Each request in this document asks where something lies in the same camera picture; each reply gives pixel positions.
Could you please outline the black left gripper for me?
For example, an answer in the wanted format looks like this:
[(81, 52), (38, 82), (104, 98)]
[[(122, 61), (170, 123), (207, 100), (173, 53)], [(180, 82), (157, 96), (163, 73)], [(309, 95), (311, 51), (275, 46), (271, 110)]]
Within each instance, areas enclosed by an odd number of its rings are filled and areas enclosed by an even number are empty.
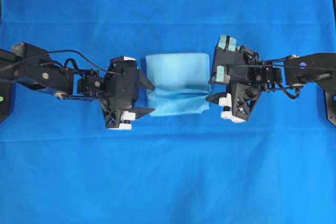
[(139, 87), (155, 89), (144, 72), (138, 69), (134, 58), (117, 57), (110, 60), (103, 93), (99, 98), (107, 129), (130, 130), (132, 121), (155, 111), (155, 108), (134, 107)]

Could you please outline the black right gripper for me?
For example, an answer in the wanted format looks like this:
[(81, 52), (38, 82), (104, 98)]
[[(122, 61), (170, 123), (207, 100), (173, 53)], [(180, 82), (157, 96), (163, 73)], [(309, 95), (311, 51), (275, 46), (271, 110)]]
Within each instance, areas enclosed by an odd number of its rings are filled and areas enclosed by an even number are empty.
[(248, 76), (248, 71), (259, 59), (259, 53), (237, 46), (234, 37), (220, 35), (208, 83), (225, 85), (226, 91), (211, 94), (206, 101), (223, 108), (221, 118), (234, 123), (248, 121), (260, 97), (260, 91), (252, 86), (253, 80)]

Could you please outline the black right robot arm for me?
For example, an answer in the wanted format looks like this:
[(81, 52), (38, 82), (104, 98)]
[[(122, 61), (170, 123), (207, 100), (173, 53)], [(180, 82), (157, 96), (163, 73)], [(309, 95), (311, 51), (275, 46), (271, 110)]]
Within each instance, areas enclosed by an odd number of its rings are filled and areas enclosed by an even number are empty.
[(323, 89), (327, 120), (335, 124), (335, 54), (261, 60), (259, 53), (238, 46), (234, 37), (221, 35), (214, 51), (209, 84), (224, 85), (226, 91), (211, 94), (206, 101), (223, 108), (221, 118), (242, 123), (249, 120), (263, 92), (280, 90), (296, 99), (308, 83), (316, 83)]

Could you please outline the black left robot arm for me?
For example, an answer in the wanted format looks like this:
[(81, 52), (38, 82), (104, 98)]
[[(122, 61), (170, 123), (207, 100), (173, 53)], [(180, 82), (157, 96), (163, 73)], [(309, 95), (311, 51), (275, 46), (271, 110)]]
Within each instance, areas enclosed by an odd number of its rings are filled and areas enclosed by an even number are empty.
[(154, 90), (155, 86), (134, 58), (111, 59), (101, 77), (103, 68), (98, 65), (80, 69), (73, 58), (60, 63), (51, 59), (51, 53), (25, 42), (14, 45), (11, 51), (1, 50), (1, 121), (13, 111), (16, 83), (59, 100), (98, 100), (109, 130), (131, 130), (132, 121), (154, 111), (135, 106), (139, 89)]

